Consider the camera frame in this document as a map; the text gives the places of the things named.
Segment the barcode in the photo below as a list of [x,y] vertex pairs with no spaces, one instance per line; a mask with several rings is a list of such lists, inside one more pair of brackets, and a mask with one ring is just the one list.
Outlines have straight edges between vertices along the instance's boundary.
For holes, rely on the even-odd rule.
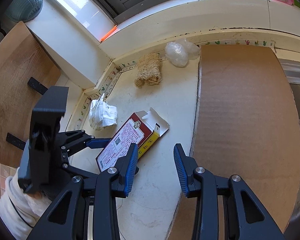
[[120,137],[118,137],[118,138],[114,141],[115,145],[118,145],[120,142],[121,142]]

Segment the metal screw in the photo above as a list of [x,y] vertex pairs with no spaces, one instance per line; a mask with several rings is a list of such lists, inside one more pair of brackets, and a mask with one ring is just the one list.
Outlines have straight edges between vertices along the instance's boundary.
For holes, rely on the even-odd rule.
[[235,181],[235,182],[238,182],[241,180],[240,176],[239,175],[232,175],[232,180]]
[[74,176],[74,177],[72,178],[72,181],[73,181],[74,183],[77,183],[77,182],[80,181],[80,179],[81,179],[80,176]]
[[117,169],[115,167],[111,167],[108,169],[108,173],[110,173],[110,174],[114,174],[116,172],[117,172]]
[[195,171],[197,173],[204,173],[206,170],[203,167],[197,167],[197,168],[195,168]]

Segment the cardboard box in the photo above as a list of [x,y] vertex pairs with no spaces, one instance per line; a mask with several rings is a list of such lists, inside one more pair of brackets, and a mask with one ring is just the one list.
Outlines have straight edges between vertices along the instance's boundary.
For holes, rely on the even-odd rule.
[[[202,46],[200,66],[193,157],[214,175],[241,176],[284,231],[300,183],[300,127],[277,57],[270,48]],[[191,238],[195,205],[194,199],[181,199],[168,240]]]
[[113,167],[118,158],[127,154],[131,143],[138,145],[140,158],[169,127],[153,108],[133,113],[97,156],[99,170]]

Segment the orange object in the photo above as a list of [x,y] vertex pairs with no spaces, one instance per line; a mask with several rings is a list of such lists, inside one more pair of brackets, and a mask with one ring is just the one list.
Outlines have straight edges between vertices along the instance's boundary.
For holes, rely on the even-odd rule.
[[111,30],[109,30],[107,34],[101,38],[100,42],[103,42],[106,38],[108,38],[110,34],[113,33],[116,29],[117,29],[117,25],[114,26]]

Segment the tiled wall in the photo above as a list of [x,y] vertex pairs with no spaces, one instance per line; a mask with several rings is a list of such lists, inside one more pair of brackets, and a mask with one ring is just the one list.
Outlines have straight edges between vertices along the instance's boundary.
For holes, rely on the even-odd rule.
[[5,192],[5,180],[9,176],[14,176],[17,169],[0,164],[0,197]]

